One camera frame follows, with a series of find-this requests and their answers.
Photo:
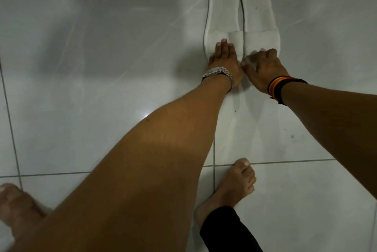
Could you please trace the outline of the person's left forearm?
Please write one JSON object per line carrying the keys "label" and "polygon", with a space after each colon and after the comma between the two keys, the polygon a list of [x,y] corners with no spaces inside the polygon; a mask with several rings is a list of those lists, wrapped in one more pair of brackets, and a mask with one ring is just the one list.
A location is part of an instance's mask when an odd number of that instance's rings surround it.
{"label": "person's left forearm", "polygon": [[223,74],[134,126],[84,181],[9,252],[185,252]]}

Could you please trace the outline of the person's left hand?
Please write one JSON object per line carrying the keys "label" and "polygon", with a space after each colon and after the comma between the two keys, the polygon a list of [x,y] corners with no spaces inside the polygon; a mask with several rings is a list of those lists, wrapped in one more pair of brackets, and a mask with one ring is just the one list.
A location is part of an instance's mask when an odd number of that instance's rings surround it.
{"label": "person's left hand", "polygon": [[[238,61],[238,56],[237,58],[214,58],[213,54],[211,54],[210,59],[209,59],[208,69],[215,68],[215,67],[225,67],[233,75],[233,78],[234,78],[233,88],[237,87],[241,83],[243,79],[243,70],[241,68],[240,62]],[[231,85],[229,79],[224,75],[217,75],[217,76],[220,76],[225,79],[225,81],[229,84],[227,85],[227,89],[229,90],[230,85]]]}

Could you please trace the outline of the person's right foot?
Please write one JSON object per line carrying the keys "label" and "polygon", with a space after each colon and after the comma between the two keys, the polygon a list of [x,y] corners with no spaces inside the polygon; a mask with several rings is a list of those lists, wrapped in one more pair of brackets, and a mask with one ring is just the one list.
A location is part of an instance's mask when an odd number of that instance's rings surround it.
{"label": "person's right foot", "polygon": [[243,198],[254,192],[255,171],[246,158],[238,159],[226,171],[214,194],[198,206],[194,218],[199,228],[215,209],[229,206],[234,208]]}

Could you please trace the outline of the white slipper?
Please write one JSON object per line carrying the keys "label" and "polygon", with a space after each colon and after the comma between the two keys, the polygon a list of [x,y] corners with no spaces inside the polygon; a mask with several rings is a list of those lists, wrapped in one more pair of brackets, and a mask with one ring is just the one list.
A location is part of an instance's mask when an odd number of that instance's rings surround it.
{"label": "white slipper", "polygon": [[280,33],[271,0],[241,0],[243,7],[243,50],[250,55],[275,49],[280,54]]}
{"label": "white slipper", "polygon": [[209,0],[204,31],[204,50],[207,59],[214,53],[216,43],[226,39],[234,45],[237,59],[243,59],[243,30],[239,26],[240,0]]}

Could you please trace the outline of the person's left foot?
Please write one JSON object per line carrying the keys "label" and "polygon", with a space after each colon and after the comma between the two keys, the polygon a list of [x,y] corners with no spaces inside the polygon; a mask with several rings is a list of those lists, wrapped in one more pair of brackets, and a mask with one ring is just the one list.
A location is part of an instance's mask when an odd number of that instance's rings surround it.
{"label": "person's left foot", "polygon": [[0,221],[11,230],[15,242],[21,241],[49,214],[48,208],[15,184],[0,185]]}

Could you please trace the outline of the black trouser leg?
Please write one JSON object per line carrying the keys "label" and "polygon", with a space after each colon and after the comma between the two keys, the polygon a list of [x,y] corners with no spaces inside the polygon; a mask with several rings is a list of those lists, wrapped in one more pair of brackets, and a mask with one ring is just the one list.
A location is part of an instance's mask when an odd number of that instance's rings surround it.
{"label": "black trouser leg", "polygon": [[209,252],[263,252],[235,209],[230,206],[210,212],[199,234]]}

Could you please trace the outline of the person's right hand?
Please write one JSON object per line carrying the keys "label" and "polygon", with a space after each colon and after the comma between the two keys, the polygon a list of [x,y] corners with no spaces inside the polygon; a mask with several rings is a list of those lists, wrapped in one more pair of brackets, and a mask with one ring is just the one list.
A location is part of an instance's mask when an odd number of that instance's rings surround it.
{"label": "person's right hand", "polygon": [[253,68],[258,73],[257,85],[253,85],[260,92],[269,94],[268,85],[278,77],[290,76],[285,67],[281,64],[277,56],[276,49],[259,51],[244,58],[251,62]]}

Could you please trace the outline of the silver wristwatch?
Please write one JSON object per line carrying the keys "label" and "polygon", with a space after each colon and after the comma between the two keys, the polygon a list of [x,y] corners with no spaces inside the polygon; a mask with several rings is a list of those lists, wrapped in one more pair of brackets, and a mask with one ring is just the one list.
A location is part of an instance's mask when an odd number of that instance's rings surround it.
{"label": "silver wristwatch", "polygon": [[202,75],[202,81],[204,81],[206,78],[211,78],[217,75],[224,75],[226,76],[230,81],[230,88],[227,93],[229,93],[234,86],[234,78],[233,75],[225,68],[225,67],[215,67],[208,69],[203,75]]}

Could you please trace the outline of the person's foot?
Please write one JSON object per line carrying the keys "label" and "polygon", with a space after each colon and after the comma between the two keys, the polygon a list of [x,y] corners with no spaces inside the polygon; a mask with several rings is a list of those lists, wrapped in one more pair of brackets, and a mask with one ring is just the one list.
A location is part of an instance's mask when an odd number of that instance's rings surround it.
{"label": "person's foot", "polygon": [[254,192],[255,171],[246,158],[238,159],[226,171],[214,194],[198,206],[194,218],[199,228],[215,209],[229,206],[234,208],[243,198]]}
{"label": "person's foot", "polygon": [[0,185],[0,221],[11,230],[15,242],[21,241],[49,214],[48,208],[15,184]]}

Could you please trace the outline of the person's right forearm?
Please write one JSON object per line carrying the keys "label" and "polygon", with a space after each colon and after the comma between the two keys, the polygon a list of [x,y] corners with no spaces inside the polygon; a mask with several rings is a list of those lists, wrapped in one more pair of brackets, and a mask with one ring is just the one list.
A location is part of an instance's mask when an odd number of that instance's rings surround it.
{"label": "person's right forearm", "polygon": [[377,95],[291,82],[284,104],[377,200]]}

